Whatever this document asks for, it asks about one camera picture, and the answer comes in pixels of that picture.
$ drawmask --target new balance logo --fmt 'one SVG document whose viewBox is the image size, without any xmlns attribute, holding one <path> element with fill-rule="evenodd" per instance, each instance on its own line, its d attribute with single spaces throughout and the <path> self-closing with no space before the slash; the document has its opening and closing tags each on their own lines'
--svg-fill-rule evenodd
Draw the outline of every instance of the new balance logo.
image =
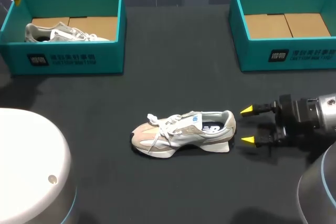
<svg viewBox="0 0 336 224">
<path fill-rule="evenodd" d="M 219 126 L 204 126 L 202 131 L 205 132 L 205 133 L 215 133 L 217 131 L 219 131 L 221 129 L 221 127 Z"/>
</svg>

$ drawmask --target dark table surface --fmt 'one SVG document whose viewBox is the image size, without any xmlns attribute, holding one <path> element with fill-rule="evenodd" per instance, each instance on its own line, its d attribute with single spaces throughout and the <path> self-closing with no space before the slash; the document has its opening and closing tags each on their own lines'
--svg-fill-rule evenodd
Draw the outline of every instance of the dark table surface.
<svg viewBox="0 0 336 224">
<path fill-rule="evenodd" d="M 78 179 L 79 224 L 299 224 L 296 189 L 311 153 L 255 149 L 240 141 L 259 116 L 239 112 L 270 102 L 334 92 L 334 71 L 242 73 L 227 23 L 228 6 L 128 7 L 122 76 L 10 75 L 0 64 L 0 107 L 54 122 L 69 143 Z M 130 132 L 159 118 L 231 110 L 238 133 L 227 154 L 187 148 L 170 159 L 134 153 Z"/>
</svg>

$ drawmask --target shoe sole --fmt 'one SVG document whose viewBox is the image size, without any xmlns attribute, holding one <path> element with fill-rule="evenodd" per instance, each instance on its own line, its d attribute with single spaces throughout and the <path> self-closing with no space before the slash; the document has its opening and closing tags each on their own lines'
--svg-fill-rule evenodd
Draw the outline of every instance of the shoe sole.
<svg viewBox="0 0 336 224">
<path fill-rule="evenodd" d="M 206 152 L 217 152 L 217 153 L 225 153 L 230 151 L 230 141 L 233 141 L 233 138 L 230 138 L 227 142 L 218 143 L 218 144 L 207 144 L 207 145 L 196 145 L 195 146 L 201 148 Z M 139 152 L 142 152 L 148 156 L 158 157 L 158 158 L 170 158 L 173 154 L 178 150 L 169 150 L 164 152 L 148 152 L 146 150 L 135 147 Z"/>
</svg>

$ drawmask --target sneaker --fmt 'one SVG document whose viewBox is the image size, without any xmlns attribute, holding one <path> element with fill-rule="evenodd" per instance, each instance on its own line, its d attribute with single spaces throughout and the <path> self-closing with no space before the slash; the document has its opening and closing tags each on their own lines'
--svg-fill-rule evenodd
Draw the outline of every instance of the sneaker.
<svg viewBox="0 0 336 224">
<path fill-rule="evenodd" d="M 108 41 L 95 34 L 86 34 L 77 28 L 71 28 L 60 22 L 54 27 L 39 27 L 34 24 L 26 26 L 26 42 L 56 42 L 56 41 Z"/>
<path fill-rule="evenodd" d="M 131 133 L 132 145 L 140 152 L 159 158 L 171 157 L 180 147 L 193 144 L 207 152 L 229 152 L 228 141 L 236 131 L 231 111 L 194 112 L 158 120 L 148 114 L 149 123 Z"/>
</svg>

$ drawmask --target shoelace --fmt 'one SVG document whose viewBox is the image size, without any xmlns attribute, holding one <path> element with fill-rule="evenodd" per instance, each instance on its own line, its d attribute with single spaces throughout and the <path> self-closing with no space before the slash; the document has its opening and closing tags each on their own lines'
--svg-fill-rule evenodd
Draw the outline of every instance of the shoelace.
<svg viewBox="0 0 336 224">
<path fill-rule="evenodd" d="M 148 114 L 147 118 L 149 119 L 149 122 L 153 126 L 158 126 L 159 127 L 159 132 L 156 134 L 154 138 L 154 142 L 152 146 L 149 148 L 148 152 L 151 151 L 152 147 L 155 146 L 157 140 L 159 139 L 160 136 L 164 136 L 167 140 L 170 146 L 172 146 L 170 142 L 170 136 L 175 136 L 175 135 L 180 135 L 182 132 L 174 132 L 176 128 L 168 130 L 168 126 L 171 124 L 176 123 L 177 121 L 181 120 L 182 116 L 181 115 L 172 115 L 169 118 L 167 118 L 165 121 L 160 121 L 155 115 Z"/>
<path fill-rule="evenodd" d="M 79 39 L 79 40 L 88 40 L 88 41 L 92 41 L 92 40 L 96 40 L 98 38 L 98 36 L 96 34 L 87 34 L 82 32 L 81 30 L 79 30 L 78 28 L 73 28 L 72 29 L 73 35 Z"/>
</svg>

